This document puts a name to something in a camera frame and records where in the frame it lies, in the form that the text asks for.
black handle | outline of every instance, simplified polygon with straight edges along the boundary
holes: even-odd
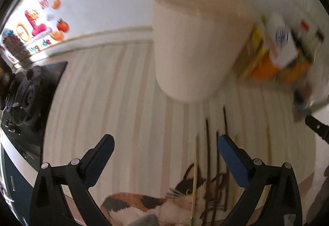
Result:
[[[316,118],[311,115],[306,116],[305,124],[310,127],[316,134],[318,134],[322,139],[329,143],[328,133],[329,126],[321,123]]]

calico cat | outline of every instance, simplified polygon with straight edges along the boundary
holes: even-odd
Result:
[[[107,197],[101,211],[113,226],[127,226],[129,223],[147,215],[157,215],[162,225],[189,225],[192,208],[194,164],[191,164],[175,188],[170,188],[165,198],[154,198],[133,193],[116,193]],[[219,175],[219,184],[223,180]],[[205,199],[214,200],[216,178],[212,179],[209,194],[206,195],[206,180],[200,168],[197,175],[197,194],[195,203],[195,225],[201,225]]]

cat face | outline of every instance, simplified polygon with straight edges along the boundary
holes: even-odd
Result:
[[[191,210],[192,208],[192,192],[193,192],[193,175],[194,175],[194,164],[191,164],[180,183],[174,189],[166,194],[166,199],[174,202],[176,205],[183,209]],[[198,167],[197,175],[197,190],[196,190],[196,211],[202,212],[205,206],[206,197],[206,180],[201,177],[201,171]]]

wall molding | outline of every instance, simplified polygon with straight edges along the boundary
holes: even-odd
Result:
[[[150,41],[152,39],[153,28],[151,26],[119,28],[82,35],[57,43],[31,55],[30,57],[16,63],[14,65],[14,71],[31,63],[66,52],[99,48],[108,44],[119,44],[129,41]]]

kitchen counter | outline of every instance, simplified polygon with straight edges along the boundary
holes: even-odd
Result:
[[[113,135],[115,151],[89,190],[99,205],[116,192],[163,197],[193,162],[197,134],[205,177],[206,118],[210,121],[213,178],[215,132],[224,132],[224,105],[229,135],[251,158],[279,166],[290,162],[298,183],[314,172],[315,134],[303,123],[293,123],[292,93],[288,91],[241,85],[229,76],[207,101],[173,101],[156,82],[152,41],[76,51],[34,64],[63,60],[68,66],[49,114],[43,161],[66,165],[81,158],[104,134]],[[223,160],[220,170],[225,171]],[[230,179],[228,210],[241,193]]]

